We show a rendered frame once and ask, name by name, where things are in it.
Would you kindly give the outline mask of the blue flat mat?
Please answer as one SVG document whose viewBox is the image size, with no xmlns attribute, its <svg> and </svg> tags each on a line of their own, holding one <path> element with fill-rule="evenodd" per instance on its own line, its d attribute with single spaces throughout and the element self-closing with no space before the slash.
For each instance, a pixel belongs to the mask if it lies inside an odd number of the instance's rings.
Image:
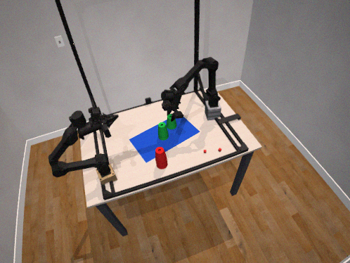
<svg viewBox="0 0 350 263">
<path fill-rule="evenodd" d="M 176 128 L 167 131 L 168 139 L 160 140 L 157 124 L 129 140 L 147 163 L 155 158 L 156 148 L 163 147 L 166 152 L 200 132 L 185 117 L 176 119 Z"/>
</svg>

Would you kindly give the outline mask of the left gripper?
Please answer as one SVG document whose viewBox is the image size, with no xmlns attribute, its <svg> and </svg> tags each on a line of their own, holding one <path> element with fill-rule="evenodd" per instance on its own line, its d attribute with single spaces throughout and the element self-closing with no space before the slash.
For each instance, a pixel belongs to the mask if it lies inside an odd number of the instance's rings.
<svg viewBox="0 0 350 263">
<path fill-rule="evenodd" d="M 177 102 L 177 101 L 173 101 L 171 100 L 171 102 L 174 104 L 174 109 L 173 110 L 169 110 L 167 111 L 167 115 L 169 115 L 172 111 L 176 111 L 175 113 L 172 113 L 172 117 L 171 117 L 171 122 L 174 119 L 178 119 L 178 118 L 183 118 L 183 113 L 181 111 L 178 111 L 177 109 L 179 109 L 179 104 L 181 104 L 181 102 Z"/>
</svg>

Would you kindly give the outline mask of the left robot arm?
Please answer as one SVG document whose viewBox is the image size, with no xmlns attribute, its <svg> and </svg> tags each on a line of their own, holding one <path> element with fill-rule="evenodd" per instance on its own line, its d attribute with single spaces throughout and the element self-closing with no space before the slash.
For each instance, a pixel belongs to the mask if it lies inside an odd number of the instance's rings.
<svg viewBox="0 0 350 263">
<path fill-rule="evenodd" d="M 218 92 L 216 90 L 216 70 L 218 69 L 218 64 L 219 62 L 214 60 L 212 57 L 199 60 L 184 77 L 181 77 L 175 81 L 175 83 L 170 87 L 170 90 L 165 89 L 161 93 L 162 100 L 167 101 L 162 103 L 163 110 L 169 111 L 174 109 L 174 104 L 171 102 L 171 100 L 179 102 L 182 94 L 185 94 L 185 92 L 182 93 L 182 91 L 185 91 L 188 88 L 189 82 L 198 74 L 199 71 L 201 71 L 201 69 L 204 68 L 208 69 L 209 76 L 209 88 L 206 89 L 206 94 L 208 97 L 210 97 L 208 104 L 210 108 L 219 107 L 218 102 L 221 98 L 217 97 Z M 175 90 L 175 88 L 177 90 Z"/>
</svg>

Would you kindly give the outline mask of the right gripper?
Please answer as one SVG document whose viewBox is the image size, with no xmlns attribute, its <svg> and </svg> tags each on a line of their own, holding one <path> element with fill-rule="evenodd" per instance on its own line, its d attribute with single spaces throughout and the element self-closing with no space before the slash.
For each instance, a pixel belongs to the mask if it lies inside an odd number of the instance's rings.
<svg viewBox="0 0 350 263">
<path fill-rule="evenodd" d="M 87 122 L 88 126 L 89 126 L 89 129 L 91 130 L 91 133 L 92 132 L 96 133 L 97 130 L 102 129 L 103 132 L 104 132 L 105 137 L 109 138 L 109 137 L 111 137 L 111 134 L 110 134 L 110 131 L 109 131 L 108 128 L 110 128 L 112 123 L 119 117 L 119 115 L 106 115 L 104 113 L 102 115 L 101 114 L 101 110 L 100 110 L 99 107 L 98 107 L 98 111 L 100 113 L 99 119 L 100 119 L 101 123 L 100 124 L 90 124 L 91 120 L 89 120 L 89 122 Z M 104 125 L 102 126 L 102 124 L 104 124 Z"/>
</svg>

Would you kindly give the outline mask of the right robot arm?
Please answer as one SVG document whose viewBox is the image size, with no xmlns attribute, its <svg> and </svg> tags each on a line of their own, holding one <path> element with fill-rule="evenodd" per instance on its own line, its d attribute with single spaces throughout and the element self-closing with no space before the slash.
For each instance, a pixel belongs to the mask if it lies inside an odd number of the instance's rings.
<svg viewBox="0 0 350 263">
<path fill-rule="evenodd" d="M 100 120 L 98 120 L 100 114 L 98 108 L 89 108 L 89 113 L 91 113 L 91 117 L 89 118 L 89 120 L 91 120 L 90 124 L 101 123 Z M 101 177 L 111 174 L 108 159 L 105 154 L 101 153 L 95 154 L 94 158 L 88 160 L 69 163 L 57 161 L 65 150 L 78 140 L 78 134 L 79 138 L 84 140 L 84 136 L 91 133 L 82 111 L 75 111 L 72 113 L 69 119 L 71 121 L 71 125 L 64 131 L 60 143 L 48 157 L 53 176 L 55 175 L 55 177 L 61 177 L 66 175 L 68 172 L 91 167 L 98 168 L 98 172 L 100 173 Z"/>
</svg>

